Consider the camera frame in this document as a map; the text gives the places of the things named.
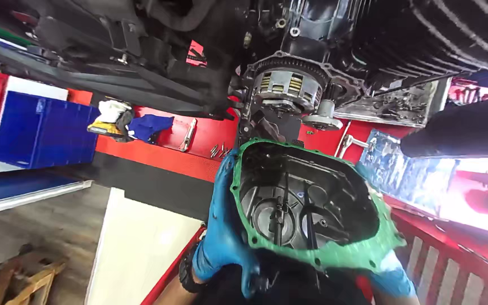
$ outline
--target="clutch cover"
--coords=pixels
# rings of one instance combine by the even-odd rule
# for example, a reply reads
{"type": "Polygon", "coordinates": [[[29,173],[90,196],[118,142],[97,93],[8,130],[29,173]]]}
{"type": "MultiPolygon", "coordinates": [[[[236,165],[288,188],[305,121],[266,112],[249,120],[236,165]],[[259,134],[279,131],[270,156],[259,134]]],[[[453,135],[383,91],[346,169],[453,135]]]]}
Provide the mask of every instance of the clutch cover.
{"type": "Polygon", "coordinates": [[[250,247],[313,265],[378,271],[406,244],[389,209],[347,161],[288,143],[241,146],[231,191],[250,247]]]}

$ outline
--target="black wristband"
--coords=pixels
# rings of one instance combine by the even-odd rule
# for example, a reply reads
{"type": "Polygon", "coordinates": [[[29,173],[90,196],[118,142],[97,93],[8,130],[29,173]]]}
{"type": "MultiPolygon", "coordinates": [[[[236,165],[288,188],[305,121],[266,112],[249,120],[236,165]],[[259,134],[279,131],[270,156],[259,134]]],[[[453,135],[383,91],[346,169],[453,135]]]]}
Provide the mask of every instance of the black wristband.
{"type": "Polygon", "coordinates": [[[180,266],[178,267],[178,277],[180,278],[180,284],[188,292],[196,294],[201,291],[206,284],[198,284],[193,280],[191,268],[193,268],[193,255],[197,249],[197,244],[191,248],[189,253],[182,259],[180,266]]]}

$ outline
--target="hand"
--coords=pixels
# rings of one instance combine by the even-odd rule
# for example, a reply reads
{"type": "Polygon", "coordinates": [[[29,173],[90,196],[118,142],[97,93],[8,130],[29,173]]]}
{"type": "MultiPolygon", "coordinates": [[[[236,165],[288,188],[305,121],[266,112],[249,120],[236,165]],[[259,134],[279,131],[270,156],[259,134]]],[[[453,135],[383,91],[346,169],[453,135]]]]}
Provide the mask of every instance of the hand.
{"type": "Polygon", "coordinates": [[[402,264],[391,250],[380,263],[378,274],[370,273],[369,279],[372,287],[392,297],[414,297],[415,288],[410,281],[402,264]]]}
{"type": "Polygon", "coordinates": [[[253,274],[259,274],[259,263],[252,249],[235,233],[229,215],[231,209],[236,207],[234,196],[229,190],[233,181],[236,154],[237,150],[233,149],[223,158],[217,170],[207,234],[193,256],[193,271],[199,280],[207,281],[221,267],[238,264],[242,267],[242,294],[250,298],[254,293],[250,281],[253,274]]]}

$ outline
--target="white cloth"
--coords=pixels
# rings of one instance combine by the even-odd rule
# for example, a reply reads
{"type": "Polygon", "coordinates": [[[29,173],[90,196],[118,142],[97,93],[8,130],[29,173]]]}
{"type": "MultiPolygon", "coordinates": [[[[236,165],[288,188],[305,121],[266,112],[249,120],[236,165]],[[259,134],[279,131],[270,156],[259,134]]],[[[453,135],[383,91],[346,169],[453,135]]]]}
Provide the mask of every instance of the white cloth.
{"type": "Polygon", "coordinates": [[[119,101],[100,101],[99,112],[101,112],[101,115],[97,117],[97,121],[116,123],[120,115],[129,109],[131,109],[130,106],[119,101]]]}

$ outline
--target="green gasket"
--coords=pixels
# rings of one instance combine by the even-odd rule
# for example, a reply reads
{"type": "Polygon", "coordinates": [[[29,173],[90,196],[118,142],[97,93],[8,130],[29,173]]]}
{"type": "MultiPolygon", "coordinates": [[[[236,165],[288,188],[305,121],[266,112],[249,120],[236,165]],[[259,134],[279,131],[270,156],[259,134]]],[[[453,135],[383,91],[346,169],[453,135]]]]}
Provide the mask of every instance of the green gasket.
{"type": "Polygon", "coordinates": [[[240,147],[237,162],[233,173],[233,183],[231,192],[235,197],[240,220],[246,229],[248,235],[248,244],[253,249],[264,248],[271,250],[279,255],[287,256],[304,263],[314,266],[317,270],[324,271],[328,267],[346,267],[354,269],[368,269],[373,272],[379,272],[380,263],[383,258],[394,248],[405,246],[406,241],[397,231],[393,223],[390,211],[385,202],[374,191],[370,191],[370,198],[376,206],[380,225],[376,235],[369,239],[357,241],[348,245],[338,245],[334,241],[329,241],[324,246],[316,250],[293,249],[285,246],[277,246],[265,238],[256,229],[254,229],[248,220],[242,205],[240,204],[240,176],[242,171],[242,155],[250,146],[258,142],[275,143],[291,148],[309,151],[311,153],[324,156],[330,159],[350,165],[355,170],[354,165],[346,160],[325,155],[318,150],[304,149],[288,143],[278,143],[270,140],[254,138],[240,147]]]}

